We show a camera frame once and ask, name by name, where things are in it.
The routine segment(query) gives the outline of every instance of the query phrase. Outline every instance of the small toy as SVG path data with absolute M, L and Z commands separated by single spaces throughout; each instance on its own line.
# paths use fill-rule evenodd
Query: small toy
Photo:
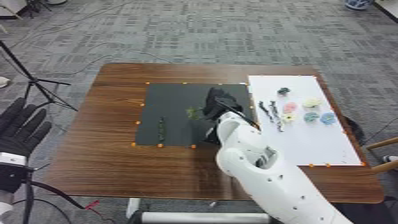
M 315 108 L 316 106 L 320 106 L 320 104 L 322 104 L 322 99 L 320 98 L 309 98 L 304 101 L 302 106 L 308 107 L 308 108 Z
M 260 109 L 263 110 L 263 112 L 265 112 L 265 114 L 267 114 L 267 116 L 270 118 L 270 123 L 274 123 L 274 119 L 272 119 L 272 116 L 270 116 L 270 111 L 265 109 L 265 103 L 263 103 L 263 101 L 260 101 L 258 106 L 260 106 Z
M 201 107 L 194 108 L 190 107 L 185 111 L 187 111 L 187 115 L 189 115 L 189 119 L 190 120 L 199 120 L 201 119 L 201 115 L 197 114 L 197 112 L 203 110 Z
M 295 109 L 297 109 L 297 103 L 295 103 L 295 102 L 290 102 L 290 103 L 284 105 L 284 107 L 283 107 L 283 112 L 284 112 L 286 114 L 290 114 L 290 113 L 295 111 Z
M 286 96 L 290 93 L 290 88 L 283 87 L 279 90 L 277 90 L 277 94 Z
M 304 114 L 304 121 L 306 122 L 315 122 L 318 118 L 320 118 L 318 113 L 309 112 L 309 113 Z
M 284 123 L 290 123 L 293 120 L 295 120 L 295 115 L 293 114 L 283 114 Z
M 320 117 L 320 121 L 325 125 L 331 125 L 332 123 L 336 123 L 336 115 L 332 112 L 324 113 L 322 117 Z
M 270 111 L 272 111 L 274 118 L 277 120 L 277 131 L 283 132 L 283 122 L 281 122 L 281 117 L 279 117 L 279 113 L 277 113 L 276 103 L 277 103 L 276 101 L 270 101 Z
M 164 142 L 165 142 L 165 117 L 160 117 L 160 119 L 158 119 L 158 144 L 164 145 Z

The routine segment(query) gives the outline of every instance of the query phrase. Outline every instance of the pink object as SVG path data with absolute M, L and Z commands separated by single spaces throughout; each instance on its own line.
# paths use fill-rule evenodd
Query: pink object
M 297 103 L 295 102 L 290 102 L 288 104 L 284 104 L 284 107 L 283 107 L 283 112 L 288 114 L 295 111 L 297 109 Z

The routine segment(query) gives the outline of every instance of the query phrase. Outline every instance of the yellow object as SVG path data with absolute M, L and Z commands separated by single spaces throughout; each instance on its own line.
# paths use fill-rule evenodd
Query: yellow object
M 315 108 L 316 106 L 320 106 L 320 104 L 322 104 L 322 99 L 320 98 L 309 98 L 304 101 L 302 106 L 308 107 L 308 108 Z
M 283 114 L 284 123 L 290 123 L 293 120 L 295 120 L 295 115 L 293 114 Z

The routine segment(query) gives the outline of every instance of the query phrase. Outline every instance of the green object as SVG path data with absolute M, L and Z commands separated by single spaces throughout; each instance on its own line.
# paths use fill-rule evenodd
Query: green object
M 306 113 L 304 115 L 306 122 L 315 122 L 318 118 L 320 118 L 320 115 L 315 112 Z
M 286 88 L 286 87 L 283 87 L 283 88 L 277 90 L 277 93 L 279 93 L 283 96 L 286 96 L 288 92 L 290 92 L 290 88 Z
M 158 120 L 158 143 L 165 142 L 165 117 Z
M 203 110 L 201 107 L 197 107 L 197 108 L 190 107 L 190 108 L 187 109 L 187 115 L 189 115 L 189 119 L 190 119 L 190 120 L 199 120 L 199 119 L 201 119 L 201 115 L 197 114 L 197 112 L 199 112 L 201 110 Z

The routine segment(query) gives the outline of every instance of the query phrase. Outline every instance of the tripod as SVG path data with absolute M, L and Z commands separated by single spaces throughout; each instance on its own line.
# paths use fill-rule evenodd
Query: tripod
M 54 92 L 48 90 L 48 88 L 41 85 L 41 82 L 54 83 L 54 84 L 57 84 L 57 85 L 68 85 L 68 86 L 70 86 L 71 84 L 66 83 L 66 82 L 57 82 L 57 81 L 52 81 L 52 80 L 36 78 L 36 77 L 32 76 L 32 74 L 30 74 L 30 72 L 29 72 L 29 70 L 27 70 L 27 68 L 25 68 L 25 66 L 23 66 L 23 64 L 22 64 L 22 62 L 20 62 L 20 60 L 18 60 L 18 58 L 16 58 L 16 56 L 14 56 L 14 54 L 13 54 L 13 52 L 11 52 L 9 47 L 6 46 L 2 40 L 0 40 L 0 47 L 2 47 L 2 49 L 4 49 L 4 51 L 6 51 L 6 53 L 7 53 L 7 55 L 9 55 L 9 57 L 11 57 L 11 59 L 13 59 L 13 62 L 16 63 L 16 65 L 18 65 L 22 71 L 23 71 L 25 77 L 29 78 L 29 86 L 27 86 L 27 91 L 25 91 L 25 99 L 29 98 L 30 89 L 32 89 L 32 87 L 36 87 L 36 88 L 39 89 L 39 91 L 41 91 L 45 97 L 46 97 L 46 102 L 38 106 L 38 108 L 43 107 L 43 106 L 46 106 L 48 104 L 54 103 L 54 104 L 57 104 L 59 106 L 62 106 L 64 108 L 68 108 L 68 109 L 78 111 L 78 109 L 71 106 L 71 104 L 62 100 L 62 98 L 55 95 L 55 93 L 54 93 Z

